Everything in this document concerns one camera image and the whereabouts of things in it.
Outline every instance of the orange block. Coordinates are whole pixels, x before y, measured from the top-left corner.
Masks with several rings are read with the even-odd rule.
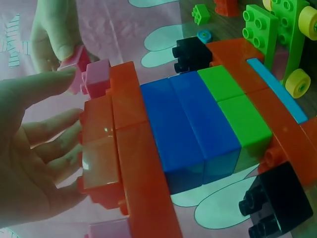
[[[124,192],[113,132],[111,94],[87,101],[81,122],[83,178],[80,190],[90,194],[94,202],[116,208]],[[100,191],[104,199],[98,197]]]
[[[317,149],[317,117],[304,122],[301,127],[315,149]]]
[[[265,81],[246,62],[258,58],[264,61],[264,55],[244,38],[208,43],[216,65],[222,64],[237,81],[244,93],[268,88]]]
[[[315,184],[317,152],[282,102],[271,89],[250,93],[248,97],[283,148],[301,184]]]
[[[222,16],[239,16],[238,0],[214,0],[215,12]]]
[[[116,129],[148,120],[133,62],[111,67],[110,85]]]
[[[116,135],[132,237],[181,238],[150,124]]]

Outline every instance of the black block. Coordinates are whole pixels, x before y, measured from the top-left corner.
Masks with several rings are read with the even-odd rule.
[[[258,175],[239,208],[242,215],[251,215],[250,238],[277,238],[313,215],[289,162]]]
[[[178,59],[174,68],[176,73],[186,73],[209,67],[212,53],[198,37],[191,37],[176,42],[172,49],[173,56]]]

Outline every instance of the pink brick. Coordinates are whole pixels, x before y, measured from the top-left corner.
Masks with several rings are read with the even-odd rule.
[[[88,238],[131,238],[126,218],[91,224]]]
[[[88,53],[84,46],[77,46],[75,53],[69,59],[63,61],[60,64],[58,71],[66,69],[68,67],[76,67],[76,75],[72,85],[69,87],[69,91],[73,94],[80,92],[82,80],[82,73],[86,71],[87,64],[90,63]]]
[[[106,89],[110,88],[110,62],[108,59],[87,65],[85,77],[86,89],[91,99],[102,97]]]

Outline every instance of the small green block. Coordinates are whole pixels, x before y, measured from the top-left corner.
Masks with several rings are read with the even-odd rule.
[[[235,173],[256,165],[264,155],[272,132],[246,95],[218,103],[240,144]]]
[[[222,65],[197,72],[217,102],[244,95],[238,83]]]
[[[280,21],[277,40],[289,51],[283,77],[284,86],[288,76],[298,69],[301,61],[305,35],[298,27],[298,19],[306,6],[309,6],[309,3],[305,0],[272,0],[271,13],[277,16]]]
[[[271,70],[277,40],[278,18],[258,5],[247,5],[243,12],[246,27],[242,34],[264,56],[264,65]]]
[[[197,25],[203,25],[209,22],[210,14],[205,4],[197,4],[193,8],[192,17]]]

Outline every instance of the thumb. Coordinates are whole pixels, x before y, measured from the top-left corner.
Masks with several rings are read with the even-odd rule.
[[[46,7],[46,20],[43,26],[49,36],[52,49],[60,61],[64,61],[74,53],[74,43],[71,39],[68,25],[68,1],[51,1],[49,9]]]

